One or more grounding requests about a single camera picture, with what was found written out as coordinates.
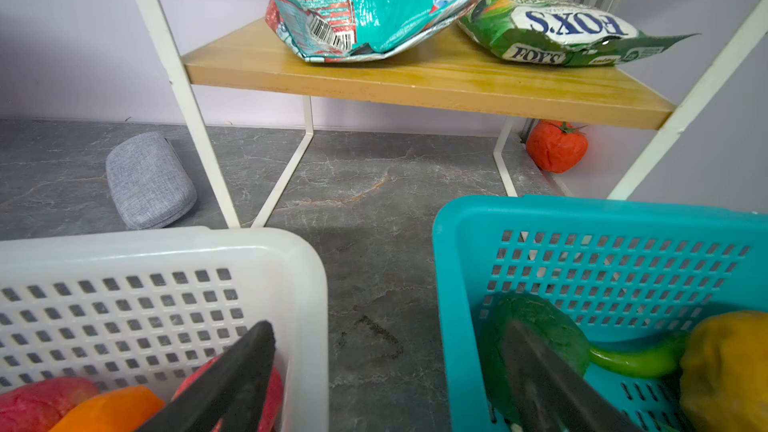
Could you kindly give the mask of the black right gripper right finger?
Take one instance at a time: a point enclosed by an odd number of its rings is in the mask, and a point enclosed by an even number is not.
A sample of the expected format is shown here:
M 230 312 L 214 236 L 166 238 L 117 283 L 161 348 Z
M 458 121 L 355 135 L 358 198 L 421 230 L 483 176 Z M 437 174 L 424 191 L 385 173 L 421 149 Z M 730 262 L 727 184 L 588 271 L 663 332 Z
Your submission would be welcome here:
M 506 376 L 525 431 L 637 431 L 524 323 L 509 322 Z

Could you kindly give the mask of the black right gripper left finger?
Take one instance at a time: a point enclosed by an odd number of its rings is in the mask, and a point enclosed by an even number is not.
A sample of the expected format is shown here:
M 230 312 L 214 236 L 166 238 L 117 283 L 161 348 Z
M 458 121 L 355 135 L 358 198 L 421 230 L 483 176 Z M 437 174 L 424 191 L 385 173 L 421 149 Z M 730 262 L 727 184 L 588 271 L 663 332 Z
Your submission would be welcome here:
M 274 356 L 273 326 L 260 321 L 138 431 L 257 430 Z

